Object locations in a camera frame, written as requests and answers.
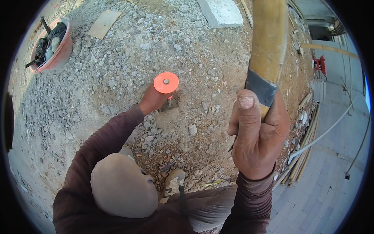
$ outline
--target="red stool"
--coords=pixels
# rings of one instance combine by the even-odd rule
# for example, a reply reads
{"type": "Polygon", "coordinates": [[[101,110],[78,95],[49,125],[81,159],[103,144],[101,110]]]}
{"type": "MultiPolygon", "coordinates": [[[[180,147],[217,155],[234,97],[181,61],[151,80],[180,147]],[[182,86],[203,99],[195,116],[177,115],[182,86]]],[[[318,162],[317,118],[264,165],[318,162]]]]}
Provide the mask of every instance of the red stool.
{"type": "Polygon", "coordinates": [[[313,60],[314,60],[314,64],[317,65],[317,67],[314,68],[314,70],[321,71],[322,74],[326,77],[326,80],[327,80],[325,56],[322,55],[319,59],[314,58],[313,60]]]}

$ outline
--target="person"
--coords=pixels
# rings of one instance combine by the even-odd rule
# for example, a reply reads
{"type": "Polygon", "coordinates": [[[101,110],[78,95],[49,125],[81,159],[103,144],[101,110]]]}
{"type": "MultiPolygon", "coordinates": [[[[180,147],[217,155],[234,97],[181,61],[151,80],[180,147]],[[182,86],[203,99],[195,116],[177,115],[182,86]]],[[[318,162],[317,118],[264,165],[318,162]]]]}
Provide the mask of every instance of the person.
{"type": "Polygon", "coordinates": [[[256,94],[237,93],[227,131],[237,135],[236,185],[184,194],[185,174],[177,169],[159,199],[153,178],[123,145],[169,96],[150,84],[139,104],[113,117],[80,147],[53,203],[57,233],[189,234],[223,223],[221,233],[266,233],[275,163],[290,126],[281,93],[276,92],[263,122],[256,94]]]}

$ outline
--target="orange survey marker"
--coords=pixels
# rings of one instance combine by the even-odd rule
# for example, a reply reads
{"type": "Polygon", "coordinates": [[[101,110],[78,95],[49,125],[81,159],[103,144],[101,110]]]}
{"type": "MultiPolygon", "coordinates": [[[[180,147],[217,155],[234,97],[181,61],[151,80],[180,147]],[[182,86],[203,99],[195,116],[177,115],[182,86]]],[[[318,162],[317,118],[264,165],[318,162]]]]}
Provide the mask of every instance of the orange survey marker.
{"type": "Polygon", "coordinates": [[[171,73],[171,72],[164,72],[156,76],[156,78],[153,81],[154,88],[163,94],[169,94],[174,92],[178,85],[179,85],[179,79],[178,77],[171,73]]]}

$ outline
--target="shoe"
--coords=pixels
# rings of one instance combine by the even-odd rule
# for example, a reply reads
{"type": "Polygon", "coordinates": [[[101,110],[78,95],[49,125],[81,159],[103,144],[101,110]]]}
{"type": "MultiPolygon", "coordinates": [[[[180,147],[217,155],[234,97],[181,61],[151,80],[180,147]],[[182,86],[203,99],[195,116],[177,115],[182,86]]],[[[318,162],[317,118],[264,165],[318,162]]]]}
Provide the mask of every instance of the shoe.
{"type": "Polygon", "coordinates": [[[165,180],[164,191],[161,193],[160,203],[165,204],[169,197],[175,193],[179,193],[179,186],[183,185],[186,175],[183,170],[176,169],[165,180]]]}
{"type": "Polygon", "coordinates": [[[128,147],[127,145],[123,145],[121,151],[118,152],[118,153],[128,156],[129,158],[131,158],[135,162],[134,154],[132,153],[130,147],[128,147]]]}

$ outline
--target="fingernail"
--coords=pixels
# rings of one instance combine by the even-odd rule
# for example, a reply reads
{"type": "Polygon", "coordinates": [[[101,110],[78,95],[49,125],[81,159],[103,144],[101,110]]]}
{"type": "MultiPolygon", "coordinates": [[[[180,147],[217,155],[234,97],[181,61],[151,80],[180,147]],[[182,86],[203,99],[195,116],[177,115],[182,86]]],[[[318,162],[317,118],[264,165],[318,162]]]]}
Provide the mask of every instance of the fingernail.
{"type": "Polygon", "coordinates": [[[249,109],[253,107],[254,99],[253,96],[241,96],[239,98],[240,107],[243,109],[249,109]]]}

